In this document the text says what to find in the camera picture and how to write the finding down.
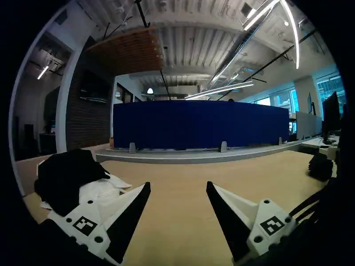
computer monitor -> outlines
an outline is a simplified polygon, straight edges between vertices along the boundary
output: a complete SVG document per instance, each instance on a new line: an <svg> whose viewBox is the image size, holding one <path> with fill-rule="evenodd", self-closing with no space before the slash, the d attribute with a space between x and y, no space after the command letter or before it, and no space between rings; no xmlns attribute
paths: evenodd
<svg viewBox="0 0 355 266"><path fill-rule="evenodd" d="M312 112L312 98L311 98L311 93L309 93L308 95L308 113L311 113Z"/></svg>
<svg viewBox="0 0 355 266"><path fill-rule="evenodd" d="M338 96L334 92L323 102L323 135L328 137L330 131L340 130L340 112Z"/></svg>
<svg viewBox="0 0 355 266"><path fill-rule="evenodd" d="M308 102L308 113L311 113L313 109L313 115L316 115L316 108L314 106L314 102L312 102L311 93L308 94L307 102Z"/></svg>

raised platform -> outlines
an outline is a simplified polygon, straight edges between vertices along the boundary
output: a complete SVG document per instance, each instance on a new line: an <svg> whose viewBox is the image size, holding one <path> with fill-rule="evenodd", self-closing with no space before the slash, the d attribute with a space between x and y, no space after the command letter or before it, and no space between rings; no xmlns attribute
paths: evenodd
<svg viewBox="0 0 355 266"><path fill-rule="evenodd" d="M271 145L253 148L233 148L221 153L218 150L192 151L138 151L129 153L128 150L101 149L96 151L96 160L104 162L117 160L145 164L206 164L260 157L280 153L286 150L297 151L303 141L293 141L282 145Z"/></svg>

table surface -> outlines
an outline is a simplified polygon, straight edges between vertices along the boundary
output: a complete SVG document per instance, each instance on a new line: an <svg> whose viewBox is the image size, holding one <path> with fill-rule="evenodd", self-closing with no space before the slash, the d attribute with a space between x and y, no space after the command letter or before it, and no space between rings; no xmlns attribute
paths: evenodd
<svg viewBox="0 0 355 266"><path fill-rule="evenodd" d="M322 137L315 137L313 139L310 139L308 141L304 141L302 142L303 146L307 146L307 147L311 147L311 148L319 148L320 146L335 146L338 145L339 143L339 136L332 136L329 138L330 140L335 140L335 142L333 144L324 144L323 143L323 138Z"/></svg>
<svg viewBox="0 0 355 266"><path fill-rule="evenodd" d="M212 181L254 202L270 198L290 212L326 183L307 175L312 155L285 151L211 164L101 163L132 184L151 182L151 194L126 252L125 265L233 265L206 194ZM40 223L48 211L33 193L24 201Z"/></svg>

blue partition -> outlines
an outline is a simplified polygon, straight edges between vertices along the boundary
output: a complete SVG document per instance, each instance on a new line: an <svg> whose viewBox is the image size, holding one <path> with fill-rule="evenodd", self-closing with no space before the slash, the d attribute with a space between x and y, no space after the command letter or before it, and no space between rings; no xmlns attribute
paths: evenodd
<svg viewBox="0 0 355 266"><path fill-rule="evenodd" d="M155 101L114 105L114 146L217 148L288 140L288 109L243 102Z"/></svg>

wooden ceiling panel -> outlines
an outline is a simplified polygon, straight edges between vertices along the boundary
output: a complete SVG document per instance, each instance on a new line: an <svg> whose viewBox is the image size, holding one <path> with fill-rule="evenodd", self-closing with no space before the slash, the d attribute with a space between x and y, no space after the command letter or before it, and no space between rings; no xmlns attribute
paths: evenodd
<svg viewBox="0 0 355 266"><path fill-rule="evenodd" d="M162 70L163 59L154 27L131 31L99 42L86 50L113 75Z"/></svg>

